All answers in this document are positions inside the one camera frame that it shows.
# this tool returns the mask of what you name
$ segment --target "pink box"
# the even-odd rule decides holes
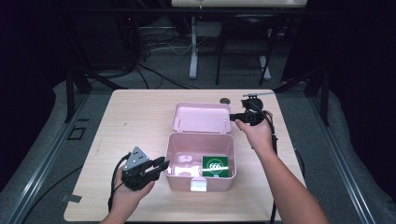
[[[171,189],[226,191],[236,175],[230,122],[231,108],[223,104],[177,104],[166,159]],[[228,157],[229,177],[203,176],[203,156]]]

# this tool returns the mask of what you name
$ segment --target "desk top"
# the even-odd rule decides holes
[[[305,7],[306,0],[172,0],[173,7]]]
[[[107,214],[111,176],[117,162],[139,146],[155,159],[166,155],[168,137],[173,132],[172,118],[177,103],[218,103],[231,100],[232,113],[242,113],[244,94],[259,96],[264,109],[274,115],[279,158],[304,184],[289,133],[275,94],[264,90],[122,90],[114,91],[107,105],[91,150],[81,170],[74,195],[79,203],[69,203],[67,221],[98,221]],[[262,165],[244,133],[234,122],[230,135],[234,140],[236,177],[223,192],[171,190],[161,174],[154,189],[139,204],[130,221],[257,221],[269,220],[273,197]]]

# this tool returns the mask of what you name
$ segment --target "pink lid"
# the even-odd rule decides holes
[[[231,108],[224,104],[179,103],[172,128],[187,133],[229,133]]]

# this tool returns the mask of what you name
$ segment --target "white desk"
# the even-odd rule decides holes
[[[123,90],[114,91],[98,128],[91,150],[73,191],[79,203],[69,203],[67,221],[98,221],[107,214],[107,200],[113,170],[120,158],[139,146],[155,159],[166,155],[168,136],[177,103],[218,103],[231,100],[232,113],[242,113],[242,95],[260,96],[274,114],[278,156],[304,184],[288,130],[276,96],[263,90]],[[232,122],[236,177],[229,191],[191,192],[171,190],[164,173],[154,189],[129,218],[130,221],[264,221],[269,220],[273,197],[262,165],[244,133]]]
[[[302,8],[306,0],[172,0],[173,7],[280,7]],[[198,67],[198,48],[196,47],[196,21],[191,19],[191,65],[190,79],[196,79]],[[265,64],[265,58],[260,57],[260,63]],[[265,80],[270,80],[269,70],[265,71]]]

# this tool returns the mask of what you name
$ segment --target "green package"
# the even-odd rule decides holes
[[[228,157],[203,156],[202,166],[202,176],[229,177]]]

